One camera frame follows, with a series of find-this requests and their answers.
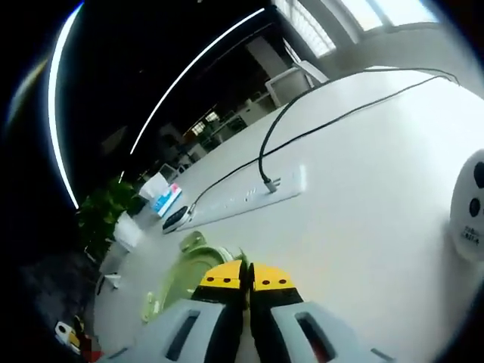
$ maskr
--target power strip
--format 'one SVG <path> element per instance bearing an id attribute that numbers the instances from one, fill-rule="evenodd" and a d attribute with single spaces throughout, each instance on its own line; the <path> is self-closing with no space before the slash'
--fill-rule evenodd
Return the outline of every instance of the power strip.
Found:
<path id="1" fill-rule="evenodd" d="M 274 179 L 278 186 L 276 192 L 269 193 L 258 176 L 258 180 L 254 182 L 251 188 L 237 191 L 230 197 L 224 196 L 221 200 L 208 200 L 208 203 L 198 204 L 192 212 L 191 219 L 179 227 L 177 231 L 206 225 L 279 203 L 296 197 L 306 190 L 306 168 L 304 165 L 286 169 L 274 176 L 276 175 L 279 175 Z"/>

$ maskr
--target wall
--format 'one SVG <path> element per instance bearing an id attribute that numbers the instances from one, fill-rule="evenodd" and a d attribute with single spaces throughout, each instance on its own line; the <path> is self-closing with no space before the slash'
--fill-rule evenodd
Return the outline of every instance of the wall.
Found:
<path id="1" fill-rule="evenodd" d="M 370 66 L 432 67 L 455 74 L 462 86 L 484 98 L 479 64 L 441 26 L 402 27 L 394 33 L 373 33 L 358 44 L 337 49 L 319 59 L 330 78 Z"/>

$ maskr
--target black cable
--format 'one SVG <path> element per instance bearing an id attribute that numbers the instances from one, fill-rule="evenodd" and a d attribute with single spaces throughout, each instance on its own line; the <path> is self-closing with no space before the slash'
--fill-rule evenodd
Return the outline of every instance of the black cable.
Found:
<path id="1" fill-rule="evenodd" d="M 317 132 L 317 131 L 319 131 L 319 130 L 321 130 L 321 129 L 323 129 L 323 128 L 327 127 L 327 126 L 333 125 L 334 123 L 336 123 L 336 122 L 340 121 L 341 119 L 343 119 L 343 118 L 345 118 L 345 117 L 347 117 L 347 116 L 351 115 L 352 113 L 358 112 L 359 110 L 362 110 L 362 109 L 364 109 L 364 108 L 366 108 L 366 107 L 373 106 L 374 104 L 378 104 L 378 103 L 380 103 L 380 102 L 386 101 L 386 100 L 388 100 L 389 98 L 395 97 L 396 95 L 400 95 L 401 93 L 406 92 L 406 91 L 408 91 L 409 89 L 412 89 L 412 88 L 418 87 L 419 85 L 423 85 L 424 83 L 427 83 L 427 82 L 429 82 L 429 81 L 432 81 L 432 80 L 434 80 L 434 79 L 436 79 L 436 78 L 445 78 L 445 79 L 449 80 L 449 78 L 447 78 L 446 76 L 434 76 L 434 77 L 432 77 L 432 78 L 426 79 L 426 80 L 425 80 L 425 81 L 423 81 L 423 82 L 419 82 L 419 83 L 416 83 L 416 84 L 414 84 L 414 85 L 410 85 L 410 86 L 408 86 L 408 87 L 406 87 L 406 88 L 404 88 L 404 89 L 402 89 L 402 90 L 400 90 L 400 91 L 397 91 L 397 92 L 395 92 L 395 93 L 392 93 L 391 95 L 388 95 L 388 96 L 386 96 L 386 97 L 384 97 L 384 98 L 380 98 L 380 99 L 378 99 L 378 100 L 376 100 L 376 101 L 372 101 L 372 102 L 371 102 L 371 103 L 369 103 L 369 104 L 364 104 L 364 105 L 362 105 L 362 106 L 360 106 L 360 107 L 357 107 L 357 108 L 355 108 L 355 109 L 353 109 L 353 110 L 351 110 L 351 111 L 349 111 L 349 112 L 347 112 L 347 113 L 343 114 L 342 116 L 337 117 L 336 119 L 331 120 L 331 121 L 330 121 L 330 122 L 328 122 L 328 123 L 325 123 L 324 125 L 318 126 L 318 127 L 314 128 L 314 129 L 311 129 L 311 130 L 309 130 L 309 131 L 307 131 L 307 132 L 304 132 L 303 134 L 300 134 L 300 135 L 297 135 L 297 136 L 296 136 L 296 137 L 294 137 L 294 138 L 291 138 L 290 140 L 288 140 L 288 141 L 284 142 L 283 144 L 281 144 L 281 145 L 277 146 L 276 148 L 274 148 L 274 149 L 272 149 L 272 150 L 268 151 L 267 153 L 264 153 L 264 154 L 262 155 L 262 158 L 263 158 L 263 157 L 267 157 L 267 156 L 269 156 L 269 155 L 272 155 L 272 154 L 273 154 L 273 153 L 275 153 L 276 151 L 279 151 L 279 150 L 280 150 L 280 149 L 282 149 L 283 147 L 286 147 L 287 145 L 289 145 L 289 144 L 291 144 L 291 143 L 293 143 L 293 142 L 295 142 L 295 141 L 299 140 L 300 138 L 304 138 L 304 137 L 306 137 L 307 135 L 311 135 L 313 132 Z M 203 195 L 204 195 L 204 194 L 205 194 L 207 191 L 209 191 L 210 189 L 212 189 L 213 187 L 215 187 L 217 184 L 219 184 L 219 183 L 223 182 L 224 180 L 226 180 L 227 178 L 229 178 L 230 176 L 232 176 L 232 175 L 233 175 L 233 174 L 235 174 L 236 172 L 238 172 L 238 171 L 242 170 L 243 168 L 245 168 L 245 167 L 249 166 L 249 165 L 250 165 L 250 164 L 252 164 L 252 163 L 255 163 L 257 160 L 259 160 L 259 158 L 260 158 L 260 156 L 258 156 L 258 157 L 256 157 L 256 158 L 252 159 L 251 161 L 249 161 L 249 162 L 247 162 L 247 163 L 245 163 L 245 164 L 243 164 L 243 165 L 241 165 L 241 166 L 237 167 L 236 169 L 232 170 L 232 171 L 231 171 L 231 172 L 229 172 L 227 175 L 223 176 L 222 178 L 220 178 L 219 180 L 217 180 L 217 181 L 215 181 L 213 184 L 211 184 L 209 187 L 207 187 L 207 188 L 206 188 L 204 191 L 202 191 L 202 192 L 201 192 L 201 193 L 198 195 L 197 199 L 196 199 L 196 200 L 195 200 L 195 201 L 192 203 L 191 208 L 190 208 L 190 211 L 193 211 L 194 207 L 197 205 L 197 203 L 198 203 L 198 201 L 200 200 L 200 198 L 201 198 L 201 197 L 202 197 L 202 196 L 203 196 Z"/>
<path id="2" fill-rule="evenodd" d="M 403 72 L 403 71 L 406 71 L 406 70 L 425 70 L 425 71 L 433 71 L 433 72 L 439 72 L 439 73 L 442 73 L 442 74 L 445 74 L 447 76 L 452 76 L 454 77 L 456 83 L 458 85 L 460 85 L 459 83 L 459 80 L 458 78 L 449 73 L 449 72 L 445 72 L 443 70 L 437 70 L 436 68 L 383 68 L 383 69 L 374 69 L 374 70 L 361 70 L 361 71 L 358 71 L 358 72 L 354 72 L 354 73 L 350 73 L 350 74 L 346 74 L 345 76 L 341 76 L 339 78 L 336 78 L 336 79 L 329 79 L 328 81 L 324 82 L 324 83 L 321 83 L 320 85 L 317 85 L 316 87 L 314 88 L 311 88 L 305 92 L 303 92 L 301 95 L 298 95 L 297 97 L 295 97 L 291 102 L 289 102 L 288 104 L 286 104 L 286 106 L 282 109 L 282 111 L 278 114 L 278 116 L 275 118 L 275 120 L 272 122 L 271 126 L 269 127 L 269 130 L 267 131 L 267 133 L 265 134 L 265 137 L 264 137 L 264 140 L 262 141 L 262 145 L 260 147 L 260 151 L 259 151 L 259 158 L 258 158 L 258 164 L 259 164 L 259 174 L 262 178 L 262 181 L 264 182 L 264 184 L 268 184 L 268 183 L 271 183 L 271 179 L 264 173 L 264 169 L 262 168 L 262 159 L 264 158 L 264 151 L 265 151 L 265 147 L 267 146 L 267 143 L 269 141 L 269 138 L 271 137 L 274 129 L 275 129 L 275 126 L 279 123 L 279 121 L 281 121 L 282 119 L 282 116 L 301 98 L 303 98 L 304 96 L 306 96 L 308 93 L 311 93 L 317 89 L 320 89 L 321 87 L 325 87 L 326 85 L 330 85 L 331 83 L 333 82 L 337 82 L 337 81 L 340 81 L 341 79 L 345 79 L 345 78 L 348 78 L 350 76 L 354 76 L 356 74 L 361 74 L 361 73 L 386 73 L 386 72 Z"/>

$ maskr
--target tabletop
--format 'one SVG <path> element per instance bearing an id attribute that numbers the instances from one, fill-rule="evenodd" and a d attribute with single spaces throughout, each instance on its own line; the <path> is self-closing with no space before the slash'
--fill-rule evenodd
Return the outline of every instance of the tabletop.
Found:
<path id="1" fill-rule="evenodd" d="M 298 100 L 266 150 L 304 131 L 430 78 L 415 71 L 362 73 Z M 253 159 L 276 110 L 221 144 L 177 183 L 175 209 Z M 429 361 L 463 321 L 484 278 L 447 233 L 461 167 L 482 148 L 484 101 L 434 79 L 292 143 L 264 159 L 268 175 L 303 164 L 307 189 L 290 200 L 196 229 L 213 246 L 240 247 L 251 262 L 282 268 L 305 300 L 342 318 L 369 347 L 402 360 Z M 256 164 L 203 196 L 210 201 L 259 180 Z M 192 230 L 146 232 L 123 260 L 118 290 L 95 300 L 95 334 L 105 352 L 135 342 L 148 291 L 158 291 Z M 238 361 L 247 361 L 244 345 Z"/>

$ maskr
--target ceiling light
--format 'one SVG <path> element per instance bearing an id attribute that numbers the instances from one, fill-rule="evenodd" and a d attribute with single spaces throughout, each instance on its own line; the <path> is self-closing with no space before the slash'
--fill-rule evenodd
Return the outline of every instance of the ceiling light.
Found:
<path id="1" fill-rule="evenodd" d="M 72 188 L 70 187 L 69 180 L 67 179 L 66 170 L 64 168 L 64 163 L 62 162 L 61 147 L 59 146 L 59 139 L 57 137 L 57 120 L 55 119 L 55 89 L 57 85 L 57 74 L 59 70 L 59 63 L 61 62 L 62 49 L 64 48 L 69 35 L 70 28 L 72 27 L 76 15 L 79 13 L 82 4 L 77 7 L 77 9 L 67 18 L 66 23 L 60 31 L 59 38 L 54 49 L 54 55 L 52 56 L 51 62 L 51 72 L 48 77 L 48 127 L 51 132 L 52 147 L 54 148 L 55 160 L 57 162 L 57 167 L 59 168 L 60 176 L 62 181 L 66 186 L 67 193 L 69 193 L 70 199 L 76 209 L 79 208 L 76 198 Z"/>
<path id="2" fill-rule="evenodd" d="M 262 9 L 259 9 L 258 11 L 256 11 L 255 13 L 252 13 L 251 15 L 249 15 L 248 17 L 245 17 L 244 19 L 242 19 L 241 21 L 239 21 L 238 23 L 236 23 L 235 25 L 231 26 L 229 29 L 227 29 L 226 31 L 223 32 L 223 34 L 221 34 L 217 39 L 215 39 L 213 42 L 211 42 L 205 49 L 203 49 L 196 57 L 195 59 L 192 60 L 192 62 L 190 62 L 189 65 L 187 65 L 187 67 L 183 70 L 183 72 L 180 73 L 180 75 L 175 79 L 174 83 L 172 83 L 172 85 L 170 87 L 168 87 L 168 89 L 166 90 L 165 94 L 162 96 L 162 98 L 158 101 L 157 105 L 155 106 L 155 108 L 153 109 L 153 111 L 151 111 L 151 114 L 150 116 L 148 117 L 148 119 L 146 120 L 146 122 L 144 123 L 143 125 L 143 128 L 141 129 L 141 131 L 139 132 L 139 135 L 138 137 L 136 138 L 136 141 L 135 143 L 133 144 L 133 147 L 131 149 L 131 152 L 129 154 L 133 154 L 133 152 L 135 151 L 135 148 L 136 148 L 136 145 L 138 144 L 139 142 L 139 139 L 141 138 L 141 135 L 143 135 L 143 132 L 144 130 L 146 129 L 146 127 L 148 126 L 148 123 L 150 123 L 151 119 L 153 118 L 154 114 L 157 112 L 158 108 L 160 107 L 161 103 L 163 101 L 165 101 L 165 98 L 166 96 L 168 96 L 168 94 L 173 90 L 173 88 L 177 85 L 178 82 L 180 82 L 180 79 L 182 79 L 182 77 L 186 74 L 186 72 L 188 72 L 190 70 L 190 68 L 193 67 L 193 65 L 195 65 L 196 62 L 199 61 L 199 59 L 201 59 L 205 53 L 207 53 L 211 48 L 213 48 L 213 46 L 215 44 L 217 44 L 218 42 L 220 42 L 223 38 L 225 38 L 230 32 L 232 32 L 234 29 L 238 28 L 240 25 L 242 25 L 243 23 L 245 23 L 246 21 L 252 19 L 253 17 L 255 17 L 257 14 L 260 14 L 264 11 L 264 8 Z"/>

